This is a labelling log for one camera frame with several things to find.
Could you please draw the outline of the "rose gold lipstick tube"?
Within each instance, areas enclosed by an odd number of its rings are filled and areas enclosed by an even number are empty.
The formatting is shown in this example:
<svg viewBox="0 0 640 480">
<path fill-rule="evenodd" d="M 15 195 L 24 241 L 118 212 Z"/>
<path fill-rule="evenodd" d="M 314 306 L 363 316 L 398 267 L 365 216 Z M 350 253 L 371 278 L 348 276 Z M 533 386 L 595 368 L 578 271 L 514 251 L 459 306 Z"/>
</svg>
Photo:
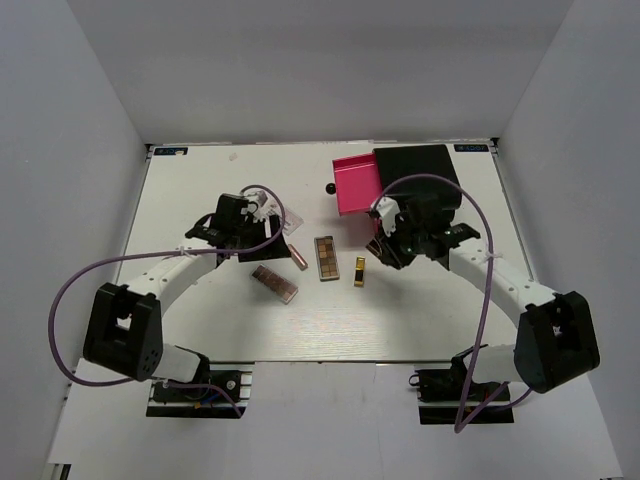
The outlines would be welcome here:
<svg viewBox="0 0 640 480">
<path fill-rule="evenodd" d="M 301 271 L 308 269 L 309 268 L 308 262 L 304 259 L 301 253 L 292 244 L 288 244 L 287 247 L 291 253 L 291 258 L 296 264 L 296 266 Z"/>
</svg>

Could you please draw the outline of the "black drawer organizer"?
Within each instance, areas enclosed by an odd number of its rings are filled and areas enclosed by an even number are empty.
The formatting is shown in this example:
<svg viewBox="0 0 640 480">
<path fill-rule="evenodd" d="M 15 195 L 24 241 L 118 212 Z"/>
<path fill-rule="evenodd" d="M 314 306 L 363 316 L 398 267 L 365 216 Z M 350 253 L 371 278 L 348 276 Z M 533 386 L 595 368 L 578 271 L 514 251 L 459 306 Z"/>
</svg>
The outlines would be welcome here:
<svg viewBox="0 0 640 480">
<path fill-rule="evenodd" d="M 373 153 L 382 186 L 376 200 L 383 196 L 397 201 L 437 196 L 441 207 L 453 210 L 455 216 L 462 203 L 462 194 L 446 145 L 384 147 L 374 149 Z"/>
</svg>

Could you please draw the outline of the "gold black lipstick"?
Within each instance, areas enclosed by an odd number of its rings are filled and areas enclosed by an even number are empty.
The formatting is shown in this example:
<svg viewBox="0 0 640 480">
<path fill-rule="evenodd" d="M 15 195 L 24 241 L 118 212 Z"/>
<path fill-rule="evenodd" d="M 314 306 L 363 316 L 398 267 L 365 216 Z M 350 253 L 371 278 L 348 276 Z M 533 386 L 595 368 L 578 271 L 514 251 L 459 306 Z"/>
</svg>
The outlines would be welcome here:
<svg viewBox="0 0 640 480">
<path fill-rule="evenodd" d="M 356 257 L 354 270 L 354 286 L 363 287 L 365 277 L 366 259 L 362 256 Z"/>
</svg>

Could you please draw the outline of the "pink drawer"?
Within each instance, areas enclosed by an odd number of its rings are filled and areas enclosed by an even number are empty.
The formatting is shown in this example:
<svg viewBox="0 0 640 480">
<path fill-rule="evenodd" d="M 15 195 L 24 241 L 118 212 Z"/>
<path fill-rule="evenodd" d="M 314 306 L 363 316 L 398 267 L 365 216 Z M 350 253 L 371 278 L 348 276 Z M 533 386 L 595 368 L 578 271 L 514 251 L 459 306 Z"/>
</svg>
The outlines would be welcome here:
<svg viewBox="0 0 640 480">
<path fill-rule="evenodd" d="M 340 216 L 366 213 L 382 192 L 373 152 L 332 161 Z"/>
</svg>

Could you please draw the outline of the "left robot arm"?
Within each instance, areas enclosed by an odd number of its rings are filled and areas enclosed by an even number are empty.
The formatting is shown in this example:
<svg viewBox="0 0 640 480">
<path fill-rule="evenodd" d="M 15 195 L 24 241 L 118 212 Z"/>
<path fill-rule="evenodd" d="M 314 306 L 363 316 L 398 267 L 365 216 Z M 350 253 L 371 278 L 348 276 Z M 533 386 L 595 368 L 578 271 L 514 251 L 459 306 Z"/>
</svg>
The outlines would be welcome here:
<svg viewBox="0 0 640 480">
<path fill-rule="evenodd" d="M 178 247 L 140 276 L 96 292 L 83 345 L 86 361 L 130 380 L 176 382 L 188 398 L 211 387 L 206 356 L 165 342 L 163 317 L 197 281 L 231 257 L 241 262 L 287 258 L 285 209 L 268 206 L 270 191 L 223 194 L 216 209 L 195 222 Z"/>
</svg>

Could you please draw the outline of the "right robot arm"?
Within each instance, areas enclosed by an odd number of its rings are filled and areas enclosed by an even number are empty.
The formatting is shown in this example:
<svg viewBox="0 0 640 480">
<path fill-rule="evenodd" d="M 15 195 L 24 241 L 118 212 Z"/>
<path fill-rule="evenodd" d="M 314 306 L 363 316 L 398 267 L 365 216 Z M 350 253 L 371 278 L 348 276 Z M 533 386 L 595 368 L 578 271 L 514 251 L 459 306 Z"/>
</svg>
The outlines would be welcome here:
<svg viewBox="0 0 640 480">
<path fill-rule="evenodd" d="M 472 399 L 489 382 L 519 382 L 546 393 L 596 369 L 600 352 L 589 303 L 558 293 L 491 253 L 486 237 L 466 223 L 452 224 L 436 204 L 384 196 L 371 206 L 375 237 L 368 249 L 386 266 L 402 269 L 418 256 L 488 295 L 517 329 L 511 345 L 481 346 L 456 355 L 451 384 Z"/>
</svg>

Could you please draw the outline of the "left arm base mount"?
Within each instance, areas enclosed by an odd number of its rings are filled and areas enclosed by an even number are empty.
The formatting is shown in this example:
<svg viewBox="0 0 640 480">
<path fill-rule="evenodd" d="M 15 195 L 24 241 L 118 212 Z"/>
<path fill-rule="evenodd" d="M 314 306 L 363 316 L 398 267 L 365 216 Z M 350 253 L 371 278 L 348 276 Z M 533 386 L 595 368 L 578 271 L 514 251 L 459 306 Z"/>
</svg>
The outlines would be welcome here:
<svg viewBox="0 0 640 480">
<path fill-rule="evenodd" d="M 146 408 L 150 418 L 239 419 L 248 407 L 254 364 L 211 363 L 204 386 L 176 388 L 152 383 Z"/>
</svg>

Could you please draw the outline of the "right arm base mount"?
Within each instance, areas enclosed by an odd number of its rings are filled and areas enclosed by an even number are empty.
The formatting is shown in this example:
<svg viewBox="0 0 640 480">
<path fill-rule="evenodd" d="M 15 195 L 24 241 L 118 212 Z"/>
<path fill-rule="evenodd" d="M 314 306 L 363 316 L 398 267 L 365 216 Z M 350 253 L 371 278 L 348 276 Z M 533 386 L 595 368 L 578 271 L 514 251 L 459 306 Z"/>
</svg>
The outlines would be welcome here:
<svg viewBox="0 0 640 480">
<path fill-rule="evenodd" d="M 460 403 L 467 368 L 464 361 L 472 349 L 455 355 L 444 368 L 416 369 L 409 377 L 409 386 L 417 392 L 419 421 L 424 426 L 453 425 Z M 488 407 L 471 421 L 472 424 L 512 424 L 513 411 L 506 405 L 510 393 L 505 388 Z"/>
</svg>

